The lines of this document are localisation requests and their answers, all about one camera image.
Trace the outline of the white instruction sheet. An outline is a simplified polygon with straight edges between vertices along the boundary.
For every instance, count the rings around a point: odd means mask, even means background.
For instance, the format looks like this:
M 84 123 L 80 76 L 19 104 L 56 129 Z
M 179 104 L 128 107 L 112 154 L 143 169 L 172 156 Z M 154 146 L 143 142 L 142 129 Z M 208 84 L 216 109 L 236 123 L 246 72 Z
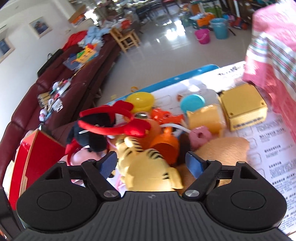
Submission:
M 244 84 L 241 79 L 243 72 L 243 61 L 222 68 L 211 64 L 142 88 L 141 91 L 154 95 L 156 108 L 179 115 L 182 114 L 182 97 L 199 94 L 207 105 L 218 103 L 219 92 Z M 282 116 L 273 111 L 268 95 L 262 89 L 258 92 L 268 106 L 266 120 L 234 132 L 226 128 L 223 135 L 248 140 L 248 163 L 276 187 L 287 201 L 287 213 L 280 229 L 294 240 L 295 141 Z

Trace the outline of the gold cardboard box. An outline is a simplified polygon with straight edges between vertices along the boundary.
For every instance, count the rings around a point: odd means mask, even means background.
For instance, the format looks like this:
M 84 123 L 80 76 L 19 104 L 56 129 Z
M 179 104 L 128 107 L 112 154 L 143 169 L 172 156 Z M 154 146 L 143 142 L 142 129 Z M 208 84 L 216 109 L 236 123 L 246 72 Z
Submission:
M 245 83 L 222 91 L 219 98 L 227 126 L 232 132 L 266 120 L 268 106 L 251 84 Z

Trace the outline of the pink patterned bag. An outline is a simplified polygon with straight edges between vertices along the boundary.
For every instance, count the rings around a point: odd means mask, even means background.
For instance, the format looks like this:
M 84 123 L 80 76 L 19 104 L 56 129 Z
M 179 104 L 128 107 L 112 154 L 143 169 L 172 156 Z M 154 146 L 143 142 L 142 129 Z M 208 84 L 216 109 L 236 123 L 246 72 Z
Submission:
M 244 81 L 262 88 L 295 137 L 295 1 L 280 1 L 252 16 Z

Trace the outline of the brown plush slipper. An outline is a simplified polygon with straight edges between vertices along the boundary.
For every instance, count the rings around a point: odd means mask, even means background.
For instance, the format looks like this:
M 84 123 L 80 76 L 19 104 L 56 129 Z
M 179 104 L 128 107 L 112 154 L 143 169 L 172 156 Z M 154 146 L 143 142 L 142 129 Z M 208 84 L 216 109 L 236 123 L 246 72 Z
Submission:
M 247 161 L 247 152 L 249 149 L 249 142 L 245 138 L 224 137 L 210 140 L 208 143 L 195 150 L 194 153 L 203 160 L 217 160 L 221 162 L 222 165 L 235 166 L 238 161 Z M 185 164 L 177 166 L 177 170 L 185 190 L 196 178 Z

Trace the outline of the pink toy block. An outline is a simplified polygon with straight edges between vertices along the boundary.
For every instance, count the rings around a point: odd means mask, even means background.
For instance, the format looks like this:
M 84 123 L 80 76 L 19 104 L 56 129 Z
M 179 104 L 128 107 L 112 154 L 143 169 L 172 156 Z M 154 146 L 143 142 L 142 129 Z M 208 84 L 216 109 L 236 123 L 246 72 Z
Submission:
M 191 150 L 195 151 L 212 139 L 212 134 L 206 126 L 194 128 L 189 133 Z

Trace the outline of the yellow plastic bowl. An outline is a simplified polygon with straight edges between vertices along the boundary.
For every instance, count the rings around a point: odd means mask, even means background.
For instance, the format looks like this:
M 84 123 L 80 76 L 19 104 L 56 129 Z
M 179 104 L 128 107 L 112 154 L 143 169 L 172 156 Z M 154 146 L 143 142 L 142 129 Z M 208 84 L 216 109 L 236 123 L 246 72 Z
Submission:
M 132 93 L 125 100 L 133 104 L 132 113 L 150 112 L 154 105 L 154 96 L 148 92 Z

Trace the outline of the magenta plastic bucket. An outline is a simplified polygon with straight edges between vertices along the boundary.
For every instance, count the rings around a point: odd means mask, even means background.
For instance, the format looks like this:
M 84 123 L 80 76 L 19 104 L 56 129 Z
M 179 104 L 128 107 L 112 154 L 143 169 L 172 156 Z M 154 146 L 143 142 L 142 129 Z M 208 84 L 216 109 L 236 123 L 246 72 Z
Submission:
M 202 45 L 210 43 L 210 30 L 199 29 L 194 32 L 196 39 Z

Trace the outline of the teal plastic bucket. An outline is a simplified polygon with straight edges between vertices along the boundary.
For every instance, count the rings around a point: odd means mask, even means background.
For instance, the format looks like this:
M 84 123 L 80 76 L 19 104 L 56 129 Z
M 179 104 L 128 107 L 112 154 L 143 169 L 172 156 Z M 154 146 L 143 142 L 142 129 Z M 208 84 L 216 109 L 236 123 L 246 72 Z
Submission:
M 215 37 L 218 40 L 224 40 L 229 37 L 228 21 L 224 18 L 215 18 L 210 20 L 210 26 L 212 27 Z

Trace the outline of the yellow tiger plush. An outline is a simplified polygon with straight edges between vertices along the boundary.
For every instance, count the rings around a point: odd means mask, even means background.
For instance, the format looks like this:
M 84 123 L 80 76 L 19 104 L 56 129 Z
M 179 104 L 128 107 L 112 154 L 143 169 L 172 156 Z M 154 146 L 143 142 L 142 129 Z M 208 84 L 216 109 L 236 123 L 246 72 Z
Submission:
M 117 168 L 127 191 L 164 192 L 184 188 L 177 169 L 155 149 L 144 150 L 134 137 L 115 142 Z

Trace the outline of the red plush headband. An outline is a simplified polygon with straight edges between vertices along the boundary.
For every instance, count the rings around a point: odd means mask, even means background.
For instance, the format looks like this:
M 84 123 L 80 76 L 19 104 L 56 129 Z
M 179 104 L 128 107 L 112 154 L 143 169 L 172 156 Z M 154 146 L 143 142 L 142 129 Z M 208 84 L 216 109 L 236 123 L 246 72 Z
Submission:
M 77 121 L 80 128 L 99 135 L 121 135 L 130 137 L 145 137 L 151 125 L 143 119 L 135 118 L 132 114 L 133 104 L 118 100 L 114 105 L 102 105 L 84 110 L 79 113 Z M 116 124 L 116 116 L 128 119 L 124 125 Z

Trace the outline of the cyan plastic lid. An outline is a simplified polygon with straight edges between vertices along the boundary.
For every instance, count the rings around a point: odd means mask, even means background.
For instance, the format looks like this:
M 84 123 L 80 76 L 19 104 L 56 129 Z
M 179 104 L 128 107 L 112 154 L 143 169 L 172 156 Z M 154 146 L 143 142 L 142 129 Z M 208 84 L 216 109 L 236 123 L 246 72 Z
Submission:
M 180 102 L 181 111 L 186 115 L 187 112 L 194 112 L 205 106 L 205 100 L 198 94 L 191 94 L 183 97 Z

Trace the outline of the red gift box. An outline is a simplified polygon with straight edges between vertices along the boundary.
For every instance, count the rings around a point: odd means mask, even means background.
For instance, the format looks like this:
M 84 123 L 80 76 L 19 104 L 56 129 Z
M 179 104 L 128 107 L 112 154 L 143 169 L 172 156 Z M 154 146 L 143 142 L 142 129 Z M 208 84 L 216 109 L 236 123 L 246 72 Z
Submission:
M 13 210 L 16 210 L 18 198 L 56 164 L 64 153 L 64 146 L 40 130 L 33 131 L 23 139 L 11 178 L 9 202 Z

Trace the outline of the orange toy pan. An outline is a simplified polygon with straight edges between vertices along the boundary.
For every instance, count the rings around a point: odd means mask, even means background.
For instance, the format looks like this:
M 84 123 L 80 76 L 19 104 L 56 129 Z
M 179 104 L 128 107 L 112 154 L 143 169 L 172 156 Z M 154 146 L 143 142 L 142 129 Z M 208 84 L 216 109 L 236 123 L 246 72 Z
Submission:
M 147 119 L 147 122 L 149 122 L 151 125 L 151 129 L 149 130 L 148 134 L 143 138 L 137 138 L 143 149 L 148 149 L 155 137 L 162 133 L 162 129 L 157 121 Z

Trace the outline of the red bow headband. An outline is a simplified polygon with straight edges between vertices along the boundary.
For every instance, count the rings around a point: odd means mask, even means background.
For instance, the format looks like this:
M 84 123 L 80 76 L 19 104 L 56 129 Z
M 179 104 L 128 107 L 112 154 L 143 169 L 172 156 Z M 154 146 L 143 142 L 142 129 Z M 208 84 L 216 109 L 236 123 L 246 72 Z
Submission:
M 68 163 L 70 163 L 72 155 L 81 150 L 81 148 L 82 146 L 77 142 L 75 138 L 73 138 L 72 141 L 66 145 L 65 155 L 67 155 Z

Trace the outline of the yellow paper cup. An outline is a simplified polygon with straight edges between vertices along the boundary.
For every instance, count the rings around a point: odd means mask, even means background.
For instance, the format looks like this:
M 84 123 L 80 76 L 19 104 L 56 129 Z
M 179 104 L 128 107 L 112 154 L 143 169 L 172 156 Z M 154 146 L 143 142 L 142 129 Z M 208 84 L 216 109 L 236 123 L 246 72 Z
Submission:
M 187 111 L 187 118 L 190 130 L 205 126 L 211 134 L 217 135 L 227 127 L 222 108 L 218 104 L 210 104 L 196 111 Z

